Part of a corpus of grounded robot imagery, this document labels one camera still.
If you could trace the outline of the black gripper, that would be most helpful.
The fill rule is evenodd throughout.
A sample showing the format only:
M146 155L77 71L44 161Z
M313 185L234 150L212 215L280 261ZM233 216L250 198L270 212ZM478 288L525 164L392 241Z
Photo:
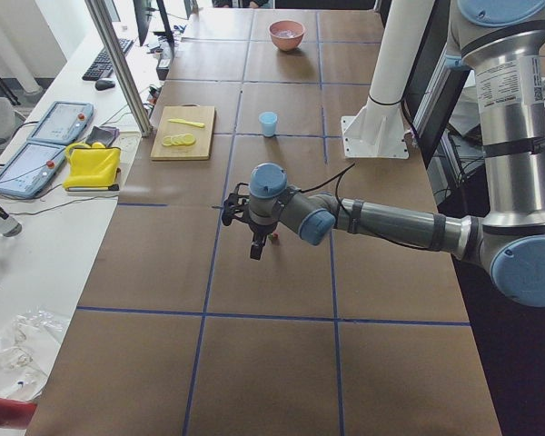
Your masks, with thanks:
M268 226L252 225L250 227L253 233L253 240L250 247L250 258L260 260L263 252L263 247L266 244L266 239L270 234Z

